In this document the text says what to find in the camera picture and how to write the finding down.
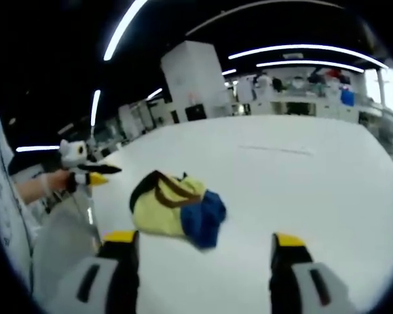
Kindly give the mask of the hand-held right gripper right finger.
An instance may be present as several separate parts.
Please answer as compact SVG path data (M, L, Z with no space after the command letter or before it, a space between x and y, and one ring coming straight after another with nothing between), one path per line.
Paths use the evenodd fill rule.
M347 286L294 235L272 235L269 290L272 313L352 313Z

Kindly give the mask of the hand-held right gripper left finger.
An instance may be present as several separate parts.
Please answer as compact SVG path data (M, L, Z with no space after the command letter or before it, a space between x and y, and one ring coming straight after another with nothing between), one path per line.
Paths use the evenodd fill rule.
M97 255L78 262L58 283L48 313L135 313L140 286L137 230L105 235Z

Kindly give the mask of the person's left hand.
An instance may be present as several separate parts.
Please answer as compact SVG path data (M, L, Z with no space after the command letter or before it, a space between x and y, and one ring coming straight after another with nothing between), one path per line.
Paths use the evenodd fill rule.
M69 176L70 172L62 169L52 173L41 174L37 179L41 196L50 196L55 191L65 190Z

